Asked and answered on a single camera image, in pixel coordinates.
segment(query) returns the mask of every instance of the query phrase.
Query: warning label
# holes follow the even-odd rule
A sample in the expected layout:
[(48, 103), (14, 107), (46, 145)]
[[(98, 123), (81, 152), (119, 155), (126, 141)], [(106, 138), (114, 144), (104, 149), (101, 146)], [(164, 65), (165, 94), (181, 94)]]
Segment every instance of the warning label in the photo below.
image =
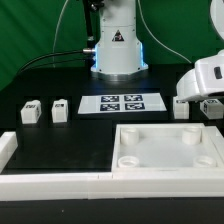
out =
[(121, 34), (121, 32), (118, 30), (117, 33), (115, 34), (113, 40), (113, 42), (121, 42), (121, 41), (124, 41), (124, 38)]

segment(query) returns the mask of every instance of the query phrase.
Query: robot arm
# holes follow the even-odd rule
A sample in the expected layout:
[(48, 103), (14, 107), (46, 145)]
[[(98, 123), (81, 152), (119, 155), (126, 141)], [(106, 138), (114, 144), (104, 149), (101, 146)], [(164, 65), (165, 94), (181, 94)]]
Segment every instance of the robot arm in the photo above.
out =
[[(224, 39), (224, 1), (213, 0), (211, 18), (219, 35)], [(180, 101), (201, 101), (224, 97), (224, 50), (218, 55), (200, 59), (177, 84)]]

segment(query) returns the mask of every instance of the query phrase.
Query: black tabletop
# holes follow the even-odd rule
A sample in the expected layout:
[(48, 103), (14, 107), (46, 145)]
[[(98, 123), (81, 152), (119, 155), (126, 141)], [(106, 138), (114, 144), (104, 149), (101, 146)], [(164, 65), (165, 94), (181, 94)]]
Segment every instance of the black tabletop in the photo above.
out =
[[(200, 122), (217, 126), (224, 134), (224, 121), (209, 121), (200, 112), (199, 103), (191, 103), (189, 120), (174, 120), (172, 98), (176, 96), (176, 83), (190, 69), (189, 65), (154, 65), (147, 77), (123, 83), (91, 79), (85, 68), (36, 69), (16, 77), (0, 92), (0, 134), (16, 131), (19, 143), (2, 175), (108, 172), (117, 124)], [(165, 112), (78, 114), (84, 95), (158, 92), (167, 107)], [(67, 123), (53, 124), (51, 108), (59, 99), (68, 100), (69, 118)], [(31, 100), (41, 101), (42, 115), (37, 124), (23, 125), (20, 111)], [(224, 217), (223, 199), (0, 203), (4, 223), (22, 220), (8, 216), (7, 208), (12, 207), (17, 207), (14, 214), (22, 211), (27, 223), (64, 223), (65, 217), (66, 223), (223, 223), (220, 217)]]

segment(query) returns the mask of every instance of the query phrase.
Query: green backdrop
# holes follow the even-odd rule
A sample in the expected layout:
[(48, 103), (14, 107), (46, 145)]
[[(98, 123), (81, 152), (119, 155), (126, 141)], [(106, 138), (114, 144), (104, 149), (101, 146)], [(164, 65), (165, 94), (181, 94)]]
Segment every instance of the green backdrop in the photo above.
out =
[[(12, 81), (24, 63), (52, 52), (56, 24), (64, 2), (0, 1), (0, 90)], [(155, 36), (193, 62), (224, 49), (224, 42), (214, 31), (210, 20), (210, 0), (141, 0), (141, 3), (146, 22)], [(147, 63), (186, 63), (152, 40), (140, 21), (139, 13), (137, 21), (137, 33), (144, 43)], [(94, 15), (96, 36), (99, 29), (97, 22), (98, 17)], [(82, 1), (70, 0), (60, 27), (56, 50), (82, 49), (85, 46)]]

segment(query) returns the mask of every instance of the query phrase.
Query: white foam board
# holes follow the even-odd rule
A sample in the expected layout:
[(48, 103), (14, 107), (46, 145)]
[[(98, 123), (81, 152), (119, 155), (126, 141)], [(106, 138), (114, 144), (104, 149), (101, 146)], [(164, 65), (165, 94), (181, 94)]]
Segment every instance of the white foam board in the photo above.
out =
[(166, 111), (159, 93), (83, 96), (79, 114)]

